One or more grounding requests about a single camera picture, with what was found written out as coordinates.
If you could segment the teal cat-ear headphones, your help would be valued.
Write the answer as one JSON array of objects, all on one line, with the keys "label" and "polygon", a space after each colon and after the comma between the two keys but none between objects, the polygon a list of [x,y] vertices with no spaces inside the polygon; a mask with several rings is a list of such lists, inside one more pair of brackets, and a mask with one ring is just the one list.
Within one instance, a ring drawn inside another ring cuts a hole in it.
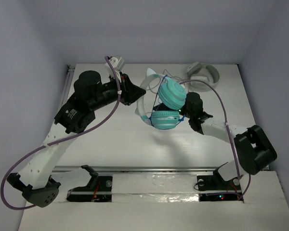
[{"label": "teal cat-ear headphones", "polygon": [[150,116],[147,116],[144,108],[144,96],[142,96],[136,102],[137,107],[135,113],[144,123],[156,129],[173,129],[182,121],[177,110],[185,105],[187,92],[182,84],[172,80],[172,78],[167,75],[156,73],[151,68],[147,69],[145,79],[142,81],[140,87],[146,90],[149,84],[157,78],[159,78],[161,82],[155,99],[160,99],[161,103],[164,103],[171,109],[175,109],[175,111],[154,111],[154,108],[152,108]]}]

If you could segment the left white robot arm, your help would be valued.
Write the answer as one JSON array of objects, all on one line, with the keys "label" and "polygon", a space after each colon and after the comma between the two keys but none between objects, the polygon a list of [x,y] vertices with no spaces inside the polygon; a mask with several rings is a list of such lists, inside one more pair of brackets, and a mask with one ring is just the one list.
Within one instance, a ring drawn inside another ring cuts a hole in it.
[{"label": "left white robot arm", "polygon": [[10,209],[18,209],[8,204],[4,197],[6,182],[21,191],[22,197],[31,204],[30,208],[46,207],[52,203],[61,184],[51,177],[51,173],[72,142],[106,123],[120,103],[131,105],[145,93],[146,90],[134,85],[127,74],[116,72],[109,76],[109,82],[102,83],[98,72],[82,72],[74,83],[74,93],[54,118],[54,125],[64,127],[67,136],[55,138],[50,134],[41,147],[16,162],[19,165],[32,157],[21,171],[13,173],[8,170],[0,186],[4,204]]}]

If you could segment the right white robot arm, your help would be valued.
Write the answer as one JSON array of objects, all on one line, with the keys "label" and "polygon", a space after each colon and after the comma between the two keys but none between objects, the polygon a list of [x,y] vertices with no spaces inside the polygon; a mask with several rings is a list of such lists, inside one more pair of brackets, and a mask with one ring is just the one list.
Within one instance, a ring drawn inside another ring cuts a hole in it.
[{"label": "right white robot arm", "polygon": [[225,117],[218,120],[206,113],[200,95],[188,93],[185,99],[158,94],[161,104],[154,106],[151,123],[157,129],[172,129],[184,118],[190,128],[202,135],[215,137],[230,144],[234,159],[216,168],[212,182],[224,189],[230,180],[256,175],[277,159],[277,153],[264,130],[257,125],[249,128],[230,125]]}]

